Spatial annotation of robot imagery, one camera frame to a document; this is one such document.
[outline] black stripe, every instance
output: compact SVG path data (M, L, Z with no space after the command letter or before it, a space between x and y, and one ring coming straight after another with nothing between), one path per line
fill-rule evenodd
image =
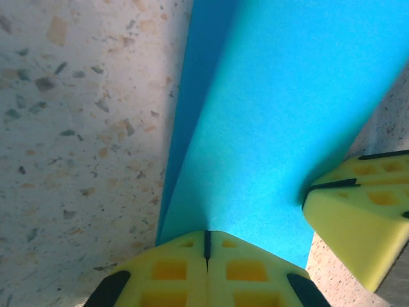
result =
M84 307L114 307L129 278L128 271L120 271L104 278Z
M287 279L303 307L331 307L313 281L295 273L287 274Z
M312 185L308 188L304 202L302 203L302 209L304 209L305 201L307 200L308 194L313 191L313 190L318 190L318 189L337 189L340 187L360 187L360 184L357 184L357 179L356 178L351 178L351 179L344 179L344 180L338 180L338 181L333 181L333 182L325 182L324 184L316 184Z
M372 159L379 159L379 158L396 157L398 155L409 155L409 150L400 150L398 152L376 153L374 155L363 155L359 157L358 160L372 160Z
M212 253L212 232L209 230L204 231L204 251L203 256L206 259L206 268L209 270L209 259Z

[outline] terrazzo floor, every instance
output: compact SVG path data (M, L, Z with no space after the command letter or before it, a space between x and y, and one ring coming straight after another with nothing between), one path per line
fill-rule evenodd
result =
M153 246L192 0L0 3L0 305L82 306ZM409 68L350 155L409 148ZM388 306L319 237L335 306Z

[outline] terrazzo surface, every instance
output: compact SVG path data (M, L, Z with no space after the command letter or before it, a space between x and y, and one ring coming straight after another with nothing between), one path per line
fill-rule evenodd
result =
M156 231L192 0L0 3L0 306L82 306ZM350 155L409 148L409 68ZM388 306L315 236L332 306Z

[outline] blue surface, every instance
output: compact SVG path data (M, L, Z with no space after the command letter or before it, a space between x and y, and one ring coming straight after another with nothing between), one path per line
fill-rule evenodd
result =
M236 2L194 3L158 243L223 230L305 267L303 190L341 162L402 69L409 3L239 1L197 76L206 54L193 38Z

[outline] yellow plastic piece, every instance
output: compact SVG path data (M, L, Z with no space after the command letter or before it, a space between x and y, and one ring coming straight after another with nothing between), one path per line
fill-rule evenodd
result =
M194 232L118 266L131 277L115 307L303 307L288 273L308 273L223 232L211 234L206 266L204 232Z
M313 185L356 178L358 187L313 189L304 216L370 291L409 239L409 155L350 159Z

